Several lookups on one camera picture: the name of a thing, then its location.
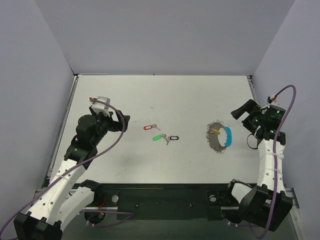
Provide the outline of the large keyring blue handle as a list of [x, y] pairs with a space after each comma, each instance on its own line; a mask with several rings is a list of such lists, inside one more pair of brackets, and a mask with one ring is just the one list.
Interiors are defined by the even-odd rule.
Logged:
[[206, 140], [212, 150], [223, 154], [233, 141], [231, 128], [217, 119], [207, 125]]

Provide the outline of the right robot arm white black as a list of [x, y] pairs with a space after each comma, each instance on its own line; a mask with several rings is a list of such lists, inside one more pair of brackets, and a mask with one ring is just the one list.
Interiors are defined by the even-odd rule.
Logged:
[[224, 201], [238, 203], [237, 210], [225, 211], [224, 216], [232, 224], [242, 221], [266, 228], [278, 229], [293, 207], [283, 183], [282, 160], [286, 144], [285, 133], [278, 131], [286, 110], [275, 100], [260, 107], [254, 100], [231, 112], [237, 120], [244, 113], [243, 126], [256, 138], [259, 152], [259, 172], [256, 186], [233, 179], [223, 192]]

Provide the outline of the red tag key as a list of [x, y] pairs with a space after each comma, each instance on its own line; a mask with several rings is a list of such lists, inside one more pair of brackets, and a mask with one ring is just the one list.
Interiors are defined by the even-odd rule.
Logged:
[[151, 130], [151, 129], [156, 129], [158, 131], [160, 131], [161, 129], [158, 127], [157, 124], [150, 124], [150, 125], [146, 125], [143, 127], [144, 130]]

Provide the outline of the green tag key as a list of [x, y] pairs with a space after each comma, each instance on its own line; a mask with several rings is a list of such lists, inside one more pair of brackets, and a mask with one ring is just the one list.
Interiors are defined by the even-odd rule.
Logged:
[[160, 139], [166, 139], [167, 138], [167, 135], [166, 134], [159, 134], [159, 135], [156, 135], [152, 138], [153, 141], [158, 141]]

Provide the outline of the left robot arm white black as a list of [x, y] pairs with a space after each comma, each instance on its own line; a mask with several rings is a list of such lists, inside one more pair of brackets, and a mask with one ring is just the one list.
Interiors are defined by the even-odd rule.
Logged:
[[114, 121], [112, 112], [94, 106], [89, 110], [90, 114], [79, 118], [76, 135], [50, 185], [26, 213], [16, 215], [13, 223], [19, 240], [60, 240], [84, 207], [103, 203], [102, 185], [93, 180], [82, 182], [71, 197], [68, 194], [99, 155], [97, 146], [107, 132], [124, 133], [131, 117], [116, 110], [118, 120]]

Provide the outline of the black tag key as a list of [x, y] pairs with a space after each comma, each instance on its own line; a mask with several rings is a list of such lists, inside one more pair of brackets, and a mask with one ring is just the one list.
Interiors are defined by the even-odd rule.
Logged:
[[176, 135], [171, 135], [171, 136], [167, 136], [165, 139], [166, 139], [166, 144], [168, 145], [171, 141], [178, 141], [180, 137]]

